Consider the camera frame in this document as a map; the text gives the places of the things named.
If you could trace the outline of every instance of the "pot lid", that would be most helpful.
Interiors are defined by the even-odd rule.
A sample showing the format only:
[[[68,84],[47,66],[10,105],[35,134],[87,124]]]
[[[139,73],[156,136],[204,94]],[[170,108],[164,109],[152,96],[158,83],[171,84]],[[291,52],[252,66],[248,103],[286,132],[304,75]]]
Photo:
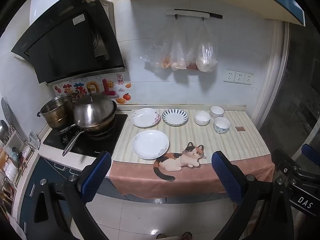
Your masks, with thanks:
[[[90,128],[104,122],[113,112],[113,102],[107,95],[92,94],[80,98],[73,109],[74,122],[81,127]]]

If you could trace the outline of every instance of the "blue gripper pad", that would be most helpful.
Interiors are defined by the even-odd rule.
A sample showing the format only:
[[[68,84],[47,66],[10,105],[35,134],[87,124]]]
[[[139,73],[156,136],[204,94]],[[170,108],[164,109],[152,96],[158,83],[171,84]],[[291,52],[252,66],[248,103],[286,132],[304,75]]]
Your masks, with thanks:
[[[320,153],[313,149],[310,145],[306,143],[302,145],[301,153],[311,160],[315,165],[320,165]]]
[[[111,167],[111,155],[108,152],[100,152],[91,165],[84,168],[77,188],[81,193],[81,200],[84,203],[93,200],[103,179]]]
[[[221,151],[212,155],[211,164],[230,199],[240,204],[245,194],[244,174],[237,166],[232,165]]]

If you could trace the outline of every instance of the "striped tablecloth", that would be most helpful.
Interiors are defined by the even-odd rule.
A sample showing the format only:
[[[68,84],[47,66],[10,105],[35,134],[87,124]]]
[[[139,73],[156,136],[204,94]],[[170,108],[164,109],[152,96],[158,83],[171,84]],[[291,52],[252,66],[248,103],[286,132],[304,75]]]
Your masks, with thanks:
[[[158,110],[162,114],[166,109]],[[148,128],[162,131],[168,136],[170,141],[168,152],[181,153],[187,147],[188,142],[193,142],[197,146],[204,145],[204,155],[207,159],[200,158],[200,164],[211,163],[212,154],[219,150],[230,161],[270,154],[258,130],[245,111],[225,111],[224,117],[230,121],[231,127],[227,133],[221,135],[214,131],[212,120],[206,126],[199,126],[193,121],[197,111],[186,109],[184,111],[188,113],[189,119],[186,124],[180,127],[169,126],[161,119],[156,126]],[[245,131],[238,132],[236,126],[243,126]],[[126,163],[153,164],[154,160],[141,159],[131,149],[133,137],[137,133],[148,129],[134,126],[129,115],[116,144],[112,159]]]

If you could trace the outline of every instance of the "black glass cooktop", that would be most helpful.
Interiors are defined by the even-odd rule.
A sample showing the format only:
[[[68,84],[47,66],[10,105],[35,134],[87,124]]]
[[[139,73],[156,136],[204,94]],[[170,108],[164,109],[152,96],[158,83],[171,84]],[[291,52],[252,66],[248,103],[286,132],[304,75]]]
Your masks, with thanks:
[[[101,151],[107,151],[112,155],[127,117],[127,114],[116,114],[115,126],[112,128],[107,137],[103,136],[98,140],[92,139],[84,132],[79,136],[76,144],[73,146],[70,152],[97,157]],[[79,131],[80,128],[73,127],[65,134],[56,135],[57,130],[53,129],[44,140],[43,144],[64,150],[70,139]]]

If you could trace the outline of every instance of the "power outlet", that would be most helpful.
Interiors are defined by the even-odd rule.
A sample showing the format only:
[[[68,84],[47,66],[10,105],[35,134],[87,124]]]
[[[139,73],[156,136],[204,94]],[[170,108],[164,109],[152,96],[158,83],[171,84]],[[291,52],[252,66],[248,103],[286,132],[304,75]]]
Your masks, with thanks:
[[[236,72],[236,77],[235,77],[234,83],[243,84],[244,76],[245,76],[245,73],[242,73],[242,72],[238,72],[238,71],[237,71],[237,72]]]
[[[253,82],[253,74],[245,73],[243,83],[246,85],[252,85]]]
[[[236,72],[233,71],[233,70],[225,70],[224,72],[224,79],[223,81],[224,82],[230,82],[230,83],[233,83],[233,81],[235,80],[235,75],[236,75]]]

